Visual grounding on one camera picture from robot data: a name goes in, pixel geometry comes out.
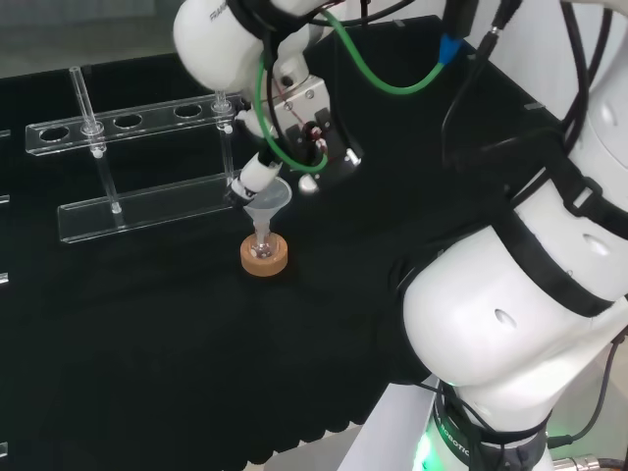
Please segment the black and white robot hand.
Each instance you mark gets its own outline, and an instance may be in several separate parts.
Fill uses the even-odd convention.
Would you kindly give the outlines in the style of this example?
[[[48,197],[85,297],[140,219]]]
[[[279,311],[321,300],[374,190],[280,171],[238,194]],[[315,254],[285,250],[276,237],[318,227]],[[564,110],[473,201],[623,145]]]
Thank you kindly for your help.
[[[288,155],[292,162],[289,164],[276,154],[279,144],[266,144],[229,183],[226,199],[230,204],[234,207],[250,204],[270,187],[281,167],[300,173],[299,191],[307,195],[341,183],[361,164],[362,149],[328,109],[316,113],[315,120],[302,130],[292,127],[287,131],[287,139],[295,146]]]

